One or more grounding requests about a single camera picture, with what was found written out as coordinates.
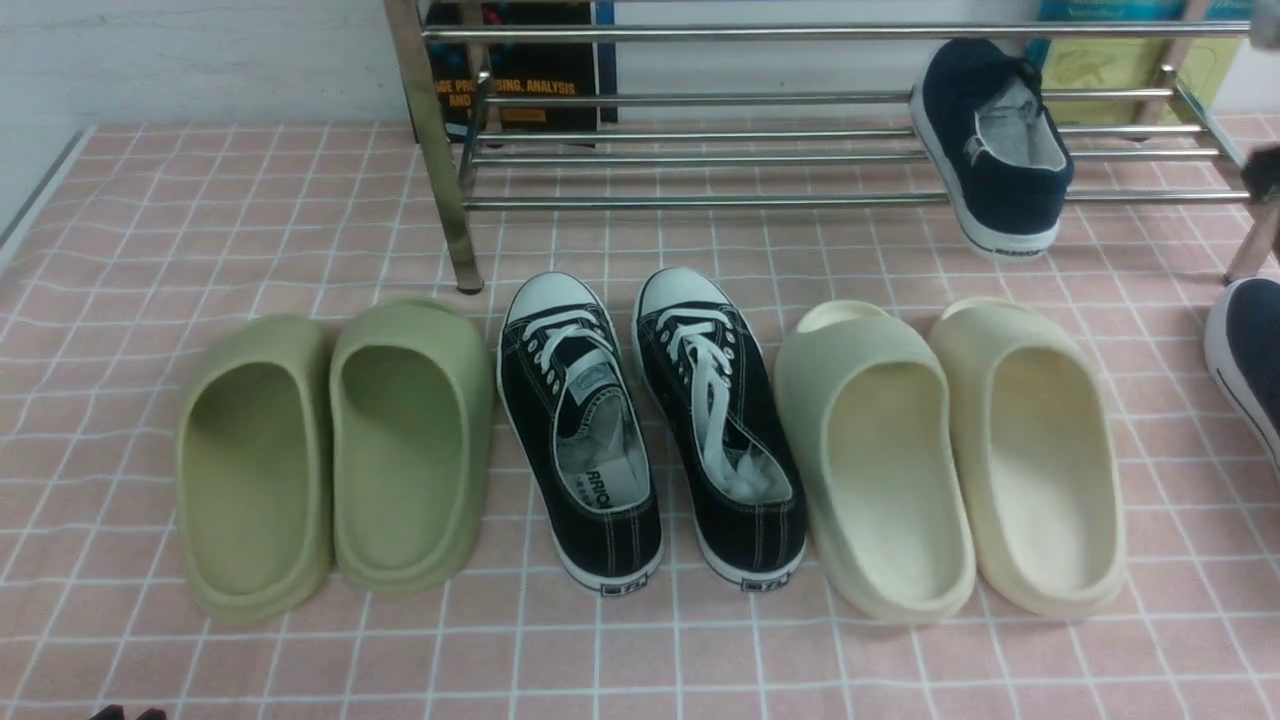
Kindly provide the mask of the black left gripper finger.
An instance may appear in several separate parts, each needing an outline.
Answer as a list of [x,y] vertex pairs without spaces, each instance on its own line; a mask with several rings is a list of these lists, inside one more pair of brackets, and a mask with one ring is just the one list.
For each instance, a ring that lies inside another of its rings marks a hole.
[[99,710],[90,720],[166,720],[166,711],[163,708],[146,708],[140,714],[129,715],[120,705],[109,705]]

